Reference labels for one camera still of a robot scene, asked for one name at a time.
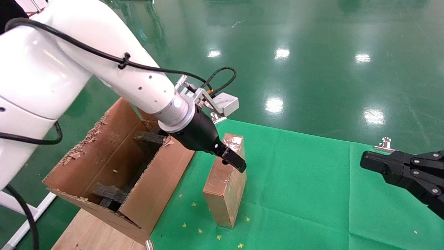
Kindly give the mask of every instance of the black electrical wire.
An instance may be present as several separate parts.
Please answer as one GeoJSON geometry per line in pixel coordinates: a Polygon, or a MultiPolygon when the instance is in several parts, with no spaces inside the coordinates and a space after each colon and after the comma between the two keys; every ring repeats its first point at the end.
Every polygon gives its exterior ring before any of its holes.
{"type": "Polygon", "coordinates": [[[26,143],[31,143],[31,144],[37,144],[37,145],[55,145],[55,144],[62,141],[63,134],[62,134],[62,129],[60,128],[60,124],[58,121],[56,121],[54,123],[54,127],[55,127],[55,130],[57,131],[57,139],[55,139],[55,140],[38,140],[38,139],[33,139],[33,138],[21,136],[21,135],[14,135],[14,134],[2,133],[2,132],[0,132],[0,138],[13,140],[13,141],[21,141],[21,142],[26,142],[26,143]]]}
{"type": "Polygon", "coordinates": [[[194,75],[194,74],[189,73],[189,72],[180,71],[180,70],[172,70],[172,69],[156,68],[156,67],[151,67],[151,66],[146,66],[146,65],[138,64],[138,63],[135,63],[135,62],[132,62],[132,61],[129,61],[129,60],[125,61],[122,58],[110,55],[110,54],[105,53],[103,51],[100,51],[100,50],[98,50],[96,48],[93,48],[93,47],[91,47],[91,46],[89,46],[87,44],[84,44],[81,41],[79,41],[79,40],[77,40],[77,39],[75,39],[75,38],[73,38],[73,37],[71,37],[71,36],[69,36],[69,35],[67,35],[67,34],[65,34],[65,33],[61,32],[61,31],[59,31],[59,30],[57,30],[55,28],[53,28],[53,27],[51,27],[51,26],[48,26],[46,24],[43,24],[43,23],[31,20],[31,19],[27,19],[27,18],[19,17],[19,18],[11,19],[6,24],[6,26],[5,26],[5,32],[10,30],[10,29],[12,29],[12,28],[15,28],[17,26],[21,26],[21,25],[42,29],[42,30],[44,30],[46,32],[49,32],[49,33],[53,34],[54,36],[57,36],[57,37],[65,40],[65,41],[67,41],[68,43],[70,43],[72,45],[75,45],[75,46],[77,46],[77,47],[79,47],[79,48],[81,48],[83,50],[88,51],[89,53],[92,53],[92,54],[94,54],[96,56],[99,56],[99,57],[102,57],[102,58],[105,58],[105,59],[117,62],[119,64],[125,64],[127,66],[131,66],[131,67],[134,67],[134,68],[150,70],[150,71],[187,75],[189,77],[196,78],[197,80],[199,80],[199,81],[201,81],[203,83],[206,82],[206,80],[203,79],[202,77],[194,75]]]}
{"type": "Polygon", "coordinates": [[[212,97],[212,98],[215,97],[216,94],[217,94],[218,92],[220,92],[221,90],[223,90],[224,88],[226,88],[228,85],[230,85],[230,83],[232,83],[232,82],[234,81],[234,79],[235,79],[236,76],[238,75],[238,73],[236,72],[236,70],[235,70],[234,68],[232,68],[232,67],[222,67],[222,68],[216,70],[216,71],[215,71],[215,72],[214,72],[214,73],[208,78],[208,80],[206,80],[205,83],[202,84],[202,85],[200,86],[201,88],[204,88],[205,86],[210,86],[210,85],[209,85],[210,81],[213,80],[213,78],[214,78],[219,72],[221,72],[222,70],[226,70],[226,69],[231,70],[231,71],[233,72],[233,76],[231,77],[231,79],[230,79],[228,82],[226,82],[224,85],[222,85],[222,87],[220,87],[220,88],[218,88],[218,89],[216,89],[216,90],[210,92],[210,97],[212,97]]]}
{"type": "Polygon", "coordinates": [[[9,184],[6,185],[5,189],[18,201],[18,203],[22,207],[23,211],[25,211],[25,215],[26,215],[26,218],[28,219],[29,228],[30,228],[30,231],[32,234],[32,242],[34,245],[34,250],[39,250],[39,233],[37,231],[37,224],[34,221],[34,217],[31,213],[31,211],[29,210],[25,200],[23,199],[23,197],[20,196],[20,194],[11,185],[9,185],[9,184]]]}
{"type": "MultiPolygon", "coordinates": [[[[185,72],[185,71],[156,68],[156,67],[151,67],[151,66],[146,66],[146,65],[138,64],[138,63],[135,63],[135,62],[132,62],[132,61],[128,60],[129,57],[130,57],[130,55],[128,53],[125,53],[125,57],[124,58],[119,58],[117,56],[110,55],[110,54],[105,53],[103,51],[100,51],[100,50],[98,50],[96,48],[93,48],[93,47],[91,47],[91,46],[89,46],[87,44],[84,44],[84,43],[80,42],[79,40],[77,40],[77,39],[75,39],[75,38],[73,38],[73,37],[71,37],[71,36],[69,36],[69,35],[67,35],[67,34],[65,34],[65,33],[61,32],[61,31],[59,31],[59,30],[57,30],[55,28],[53,28],[53,27],[51,27],[51,26],[48,26],[46,24],[43,24],[43,23],[40,23],[40,22],[37,22],[37,21],[34,21],[34,20],[30,20],[30,19],[27,19],[27,18],[22,18],[22,17],[11,19],[6,24],[6,26],[5,26],[5,32],[10,30],[10,29],[12,29],[12,28],[15,28],[17,26],[21,26],[21,25],[29,26],[29,27],[32,27],[32,28],[42,29],[42,30],[44,30],[46,32],[49,32],[49,33],[53,34],[54,36],[57,36],[57,37],[65,40],[65,41],[67,41],[68,43],[71,43],[72,45],[77,46],[77,47],[79,47],[79,48],[81,48],[81,49],[83,49],[83,50],[85,50],[85,51],[87,51],[89,53],[92,53],[92,54],[97,55],[99,57],[102,57],[102,58],[105,58],[105,59],[117,62],[117,63],[119,63],[119,68],[120,69],[123,69],[126,66],[131,66],[131,67],[134,67],[134,68],[144,69],[144,70],[149,70],[149,71],[156,71],[156,72],[163,72],[163,73],[173,73],[173,74],[182,74],[182,75],[187,75],[189,77],[193,77],[193,78],[203,82],[203,85],[201,86],[201,88],[204,88],[204,87],[208,86],[208,88],[210,89],[210,91],[209,91],[210,97],[212,97],[212,98],[214,96],[216,96],[216,94],[218,92],[220,92],[222,89],[224,89],[225,87],[230,85],[234,81],[236,76],[237,76],[236,70],[234,68],[231,68],[231,67],[220,68],[220,69],[216,70],[208,78],[208,80],[205,80],[202,77],[199,77],[197,75],[194,75],[192,73],[185,72]],[[210,85],[210,81],[213,80],[213,78],[219,72],[221,72],[222,70],[225,70],[225,69],[233,71],[233,76],[231,77],[231,79],[228,82],[226,82],[224,85],[222,85],[222,87],[220,87],[220,88],[218,88],[216,90],[213,90],[213,88],[210,85]]],[[[38,145],[54,145],[54,144],[59,143],[62,140],[62,137],[63,137],[62,130],[61,130],[60,125],[59,125],[59,123],[57,121],[55,122],[54,126],[55,126],[55,129],[57,131],[57,135],[58,135],[57,139],[55,139],[55,140],[38,140],[38,139],[33,139],[33,138],[24,137],[24,136],[20,136],[20,135],[13,135],[13,134],[8,134],[8,133],[2,133],[2,132],[0,132],[0,138],[2,138],[2,139],[9,139],[9,140],[15,140],[15,141],[21,141],[21,142],[26,142],[26,143],[32,143],[32,144],[38,144],[38,145]]]]}

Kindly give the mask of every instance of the green floor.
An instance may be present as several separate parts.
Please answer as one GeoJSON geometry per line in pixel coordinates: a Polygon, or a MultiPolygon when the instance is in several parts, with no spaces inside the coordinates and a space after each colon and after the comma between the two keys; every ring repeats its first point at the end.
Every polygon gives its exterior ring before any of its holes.
{"type": "MultiPolygon", "coordinates": [[[[108,3],[160,66],[203,77],[236,68],[226,91],[241,107],[231,119],[370,145],[390,136],[410,153],[444,149],[444,1],[108,3]]],[[[63,142],[39,147],[12,181],[30,204],[47,193],[41,179],[117,98],[91,80],[60,119],[63,142]]],[[[61,199],[51,205],[38,222],[42,249],[77,210],[61,199]]],[[[0,208],[0,246],[23,220],[0,208]]],[[[30,248],[27,236],[19,249],[30,248]]]]}

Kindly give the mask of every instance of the silver mounting bracket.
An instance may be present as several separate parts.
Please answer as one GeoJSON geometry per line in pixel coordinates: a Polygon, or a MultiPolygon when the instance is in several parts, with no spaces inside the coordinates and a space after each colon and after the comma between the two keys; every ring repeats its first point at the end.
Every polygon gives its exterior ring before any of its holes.
{"type": "Polygon", "coordinates": [[[188,103],[195,103],[199,106],[203,104],[218,116],[227,117],[239,108],[239,98],[229,95],[227,93],[220,93],[211,98],[207,91],[203,88],[196,88],[182,79],[181,85],[184,86],[180,95],[183,96],[188,103]]]}

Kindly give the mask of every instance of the wooden board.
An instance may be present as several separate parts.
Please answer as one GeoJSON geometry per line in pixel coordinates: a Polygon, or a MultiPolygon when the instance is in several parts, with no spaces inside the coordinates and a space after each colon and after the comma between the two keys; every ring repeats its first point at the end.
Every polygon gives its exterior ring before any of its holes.
{"type": "Polygon", "coordinates": [[[51,250],[146,250],[118,230],[81,209],[51,250]]]}

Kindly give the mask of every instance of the brown box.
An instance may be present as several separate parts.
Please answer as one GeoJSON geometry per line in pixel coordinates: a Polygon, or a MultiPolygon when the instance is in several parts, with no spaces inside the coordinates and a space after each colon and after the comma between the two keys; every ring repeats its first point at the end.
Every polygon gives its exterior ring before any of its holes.
{"type": "MultiPolygon", "coordinates": [[[[245,159],[244,138],[226,133],[222,142],[245,159]]],[[[203,188],[203,195],[218,226],[234,228],[246,182],[240,173],[217,157],[203,188]]]]}
{"type": "Polygon", "coordinates": [[[194,151],[167,137],[117,212],[99,206],[101,198],[91,194],[91,187],[97,182],[120,189],[130,184],[147,160],[133,136],[148,130],[130,104],[120,98],[43,183],[51,192],[144,244],[194,151]]]}

